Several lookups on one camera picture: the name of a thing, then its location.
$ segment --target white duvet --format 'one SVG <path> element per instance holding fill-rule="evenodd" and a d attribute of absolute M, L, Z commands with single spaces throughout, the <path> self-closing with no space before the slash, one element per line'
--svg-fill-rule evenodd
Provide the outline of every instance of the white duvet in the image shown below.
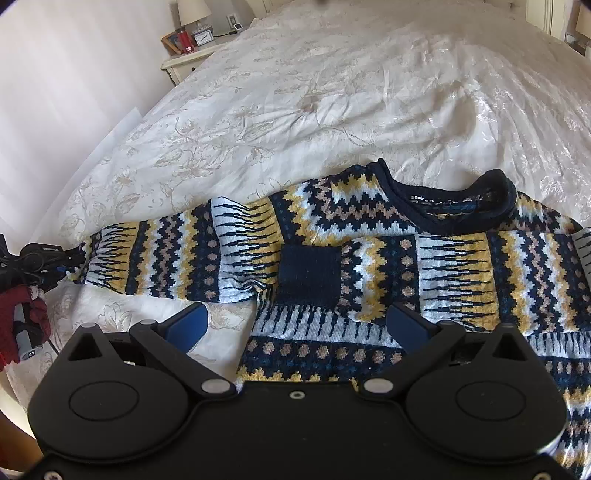
<path fill-rule="evenodd" d="M 492 168 L 591 224 L 591 68 L 470 0 L 294 0 L 223 46 L 104 158 L 60 215 L 64 246 L 111 223 L 239 202 L 386 159 L 406 183 L 461 189 Z M 187 302 L 63 282 L 58 346 L 83 322 L 159 321 Z M 253 303 L 209 306 L 192 355 L 233 380 Z M 23 405 L 54 354 L 8 368 Z"/>

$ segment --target electrical outlet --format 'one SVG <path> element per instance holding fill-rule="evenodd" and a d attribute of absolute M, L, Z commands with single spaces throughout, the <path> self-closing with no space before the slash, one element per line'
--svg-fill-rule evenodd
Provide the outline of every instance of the electrical outlet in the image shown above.
<path fill-rule="evenodd" d="M 232 30 L 234 30 L 234 25 L 240 23 L 240 20 L 238 20 L 238 16 L 236 14 L 227 15 L 226 18 L 228 19 L 228 23 L 230 24 L 230 28 Z"/>

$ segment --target nightstand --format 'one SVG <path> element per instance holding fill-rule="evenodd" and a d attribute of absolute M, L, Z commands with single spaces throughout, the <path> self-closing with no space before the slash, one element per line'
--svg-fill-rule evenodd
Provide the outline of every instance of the nightstand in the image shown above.
<path fill-rule="evenodd" d="M 172 57 L 171 59 L 165 61 L 160 69 L 166 70 L 170 76 L 170 79 L 175 85 L 178 85 L 195 70 L 197 70 L 212 53 L 220 49 L 222 45 L 225 45 L 232 40 L 236 40 L 239 36 L 240 34 L 238 33 L 236 35 L 218 37 L 215 39 L 215 41 L 206 43 L 197 51 Z"/>

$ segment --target patterned knit sweater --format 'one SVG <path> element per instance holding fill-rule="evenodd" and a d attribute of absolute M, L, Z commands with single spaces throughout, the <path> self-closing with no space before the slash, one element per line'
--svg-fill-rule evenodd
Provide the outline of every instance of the patterned knit sweater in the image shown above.
<path fill-rule="evenodd" d="M 284 244 L 579 229 L 516 192 L 500 170 L 446 192 L 399 183 L 380 159 L 247 205 L 218 197 L 176 215 L 108 226 L 83 244 L 87 261 L 74 279 L 128 295 L 234 302 L 275 283 Z"/>
<path fill-rule="evenodd" d="M 76 279 L 200 301 L 258 293 L 242 380 L 355 382 L 378 374 L 404 354 L 384 326 L 393 301 L 474 330 L 515 323 L 531 334 L 567 401 L 571 420 L 557 459 L 580 476 L 590 464 L 590 237 L 516 192 L 499 170 L 445 192 L 396 182 L 380 159 L 247 205 L 218 197 L 103 228 L 83 244 L 87 260 Z M 298 257 L 296 266 L 306 263 L 302 246 L 324 247 L 306 258 L 326 269 L 314 276 L 293 268 Z"/>

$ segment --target red glove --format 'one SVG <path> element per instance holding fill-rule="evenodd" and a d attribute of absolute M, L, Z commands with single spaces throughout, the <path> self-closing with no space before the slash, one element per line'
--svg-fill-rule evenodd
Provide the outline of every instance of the red glove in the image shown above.
<path fill-rule="evenodd" d="M 47 317 L 47 305 L 36 298 L 31 298 L 31 290 L 25 285 L 19 285 L 3 293 L 0 293 L 0 372 L 4 366 L 11 362 L 18 363 L 17 343 L 12 334 L 12 322 L 14 319 L 14 307 L 20 303 L 26 303 L 31 307 L 30 319 L 38 324 L 43 331 L 43 342 L 51 334 L 51 326 Z"/>

